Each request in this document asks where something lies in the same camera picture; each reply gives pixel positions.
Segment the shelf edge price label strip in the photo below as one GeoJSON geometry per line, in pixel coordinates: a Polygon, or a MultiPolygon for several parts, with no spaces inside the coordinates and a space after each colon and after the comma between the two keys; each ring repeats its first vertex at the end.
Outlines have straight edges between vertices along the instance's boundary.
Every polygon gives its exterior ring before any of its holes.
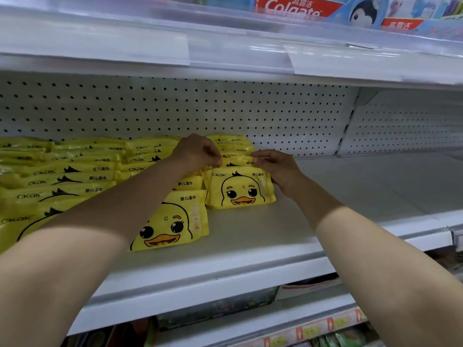
{"type": "Polygon", "coordinates": [[[288,347],[367,321],[362,309],[354,307],[227,347],[288,347]]]}

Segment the white paper shelf label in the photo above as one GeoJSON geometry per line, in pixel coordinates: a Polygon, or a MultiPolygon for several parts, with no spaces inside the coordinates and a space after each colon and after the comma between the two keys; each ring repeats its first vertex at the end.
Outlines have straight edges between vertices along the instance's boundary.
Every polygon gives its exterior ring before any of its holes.
{"type": "Polygon", "coordinates": [[[0,29],[0,53],[190,65],[184,32],[107,25],[13,24],[0,29]]]}
{"type": "Polygon", "coordinates": [[[402,76],[387,65],[399,56],[358,48],[285,45],[295,75],[399,82],[402,76]]]}

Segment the person's right forearm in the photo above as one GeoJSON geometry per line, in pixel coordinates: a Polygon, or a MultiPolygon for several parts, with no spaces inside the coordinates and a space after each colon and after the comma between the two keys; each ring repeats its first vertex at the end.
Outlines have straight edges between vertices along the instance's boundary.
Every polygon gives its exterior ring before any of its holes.
{"type": "Polygon", "coordinates": [[[463,347],[463,284],[457,278],[305,175],[281,187],[386,347],[463,347]]]}

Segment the white perforated back panel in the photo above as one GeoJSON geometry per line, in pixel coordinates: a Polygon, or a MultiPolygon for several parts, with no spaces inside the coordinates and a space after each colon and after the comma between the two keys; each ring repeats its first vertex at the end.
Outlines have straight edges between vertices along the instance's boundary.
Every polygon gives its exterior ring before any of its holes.
{"type": "Polygon", "coordinates": [[[0,135],[56,141],[246,135],[310,156],[463,149],[463,92],[0,73],[0,135]]]}

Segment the person's left hand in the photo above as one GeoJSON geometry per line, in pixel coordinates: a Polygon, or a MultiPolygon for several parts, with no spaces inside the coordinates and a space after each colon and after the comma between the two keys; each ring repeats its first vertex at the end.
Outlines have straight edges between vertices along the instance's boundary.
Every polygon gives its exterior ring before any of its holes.
{"type": "Polygon", "coordinates": [[[172,154],[168,157],[174,171],[186,176],[211,166],[202,163],[202,138],[206,137],[192,133],[188,137],[180,139],[172,154]]]}

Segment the cartoon children's toothpaste box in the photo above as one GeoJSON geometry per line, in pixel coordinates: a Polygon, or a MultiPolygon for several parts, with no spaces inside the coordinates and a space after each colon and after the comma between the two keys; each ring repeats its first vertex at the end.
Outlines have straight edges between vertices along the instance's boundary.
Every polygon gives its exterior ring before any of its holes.
{"type": "Polygon", "coordinates": [[[390,0],[381,27],[412,30],[439,19],[447,5],[446,0],[390,0]]]}

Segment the dark printed product box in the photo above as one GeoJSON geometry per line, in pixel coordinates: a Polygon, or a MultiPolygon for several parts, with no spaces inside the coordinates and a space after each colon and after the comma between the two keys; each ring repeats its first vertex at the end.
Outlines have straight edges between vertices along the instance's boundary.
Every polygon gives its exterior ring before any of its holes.
{"type": "Polygon", "coordinates": [[[255,309],[272,303],[278,286],[228,297],[208,303],[198,304],[184,309],[156,315],[161,331],[188,326],[202,321],[255,309]]]}

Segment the white metal shelf board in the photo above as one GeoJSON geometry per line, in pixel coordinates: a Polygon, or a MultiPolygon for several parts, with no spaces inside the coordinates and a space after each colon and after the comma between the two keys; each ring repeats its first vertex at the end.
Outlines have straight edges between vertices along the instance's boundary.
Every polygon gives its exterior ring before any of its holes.
{"type": "MultiPolygon", "coordinates": [[[[463,161],[444,152],[300,160],[335,198],[422,251],[463,226],[463,161]]],[[[125,253],[69,334],[334,272],[296,204],[208,210],[193,243],[125,253]]]]}

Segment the rows of yellow packets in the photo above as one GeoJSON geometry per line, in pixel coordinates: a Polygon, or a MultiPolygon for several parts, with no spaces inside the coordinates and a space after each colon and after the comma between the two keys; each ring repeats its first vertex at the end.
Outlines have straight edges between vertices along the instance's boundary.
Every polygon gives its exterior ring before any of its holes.
{"type": "MultiPolygon", "coordinates": [[[[33,167],[33,173],[0,174],[0,253],[81,202],[159,162],[64,163],[33,167]]],[[[192,243],[209,235],[203,178],[190,175],[175,188],[131,243],[141,251],[192,243]]]]}

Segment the person's right hand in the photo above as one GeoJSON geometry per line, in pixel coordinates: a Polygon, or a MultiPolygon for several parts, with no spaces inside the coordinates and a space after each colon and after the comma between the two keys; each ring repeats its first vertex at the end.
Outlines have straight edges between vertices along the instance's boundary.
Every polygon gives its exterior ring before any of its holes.
{"type": "Polygon", "coordinates": [[[268,172],[283,194],[294,199],[307,181],[307,176],[300,170],[296,161],[289,154],[281,151],[266,149],[254,151],[252,157],[267,157],[271,166],[258,167],[268,172]]]}

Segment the green product packets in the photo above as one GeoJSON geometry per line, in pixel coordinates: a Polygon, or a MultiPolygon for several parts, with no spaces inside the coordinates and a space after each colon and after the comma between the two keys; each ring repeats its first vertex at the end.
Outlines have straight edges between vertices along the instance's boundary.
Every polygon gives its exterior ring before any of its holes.
{"type": "Polygon", "coordinates": [[[364,347],[367,338],[361,329],[351,327],[313,338],[310,344],[312,347],[364,347]]]}

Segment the person's left forearm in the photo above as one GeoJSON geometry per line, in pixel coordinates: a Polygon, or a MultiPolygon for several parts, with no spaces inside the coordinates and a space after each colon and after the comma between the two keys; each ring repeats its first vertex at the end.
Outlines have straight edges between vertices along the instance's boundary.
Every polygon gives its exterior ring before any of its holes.
{"type": "Polygon", "coordinates": [[[0,347],[59,347],[177,181],[186,157],[168,157],[65,211],[0,255],[0,347]]]}

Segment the red toothpaste box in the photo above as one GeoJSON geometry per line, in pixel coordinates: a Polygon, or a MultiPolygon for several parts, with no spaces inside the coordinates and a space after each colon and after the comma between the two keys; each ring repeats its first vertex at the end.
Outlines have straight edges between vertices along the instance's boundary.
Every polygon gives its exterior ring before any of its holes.
{"type": "Polygon", "coordinates": [[[268,14],[329,17],[344,3],[336,0],[255,0],[254,11],[268,14]]]}

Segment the white shelf board with labels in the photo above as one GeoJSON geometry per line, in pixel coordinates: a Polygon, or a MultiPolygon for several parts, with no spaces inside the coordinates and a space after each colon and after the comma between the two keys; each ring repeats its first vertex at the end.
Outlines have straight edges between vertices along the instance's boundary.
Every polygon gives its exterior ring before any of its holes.
{"type": "Polygon", "coordinates": [[[0,70],[216,80],[322,82],[463,91],[463,41],[208,7],[173,0],[0,0],[0,29],[13,24],[107,25],[184,32],[190,65],[0,53],[0,70]],[[399,56],[399,82],[295,75],[285,45],[358,48],[399,56]]]}

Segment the blue penguin toothpaste box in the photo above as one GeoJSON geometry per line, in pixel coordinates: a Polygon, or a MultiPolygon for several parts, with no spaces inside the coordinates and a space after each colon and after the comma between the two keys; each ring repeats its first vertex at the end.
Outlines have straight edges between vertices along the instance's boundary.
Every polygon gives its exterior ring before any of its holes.
{"type": "Polygon", "coordinates": [[[361,28],[380,28],[389,0],[333,0],[341,6],[328,17],[333,22],[361,28]]]}

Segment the white product box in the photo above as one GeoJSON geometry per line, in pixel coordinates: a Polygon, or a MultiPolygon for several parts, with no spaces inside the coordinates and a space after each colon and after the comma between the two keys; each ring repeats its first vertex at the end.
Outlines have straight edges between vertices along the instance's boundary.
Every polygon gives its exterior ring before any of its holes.
{"type": "Polygon", "coordinates": [[[325,290],[331,287],[336,287],[342,284],[342,281],[339,278],[332,279],[332,280],[323,280],[318,283],[313,284],[286,284],[279,286],[275,301],[281,301],[284,299],[298,297],[301,295],[319,292],[321,290],[325,290]]]}

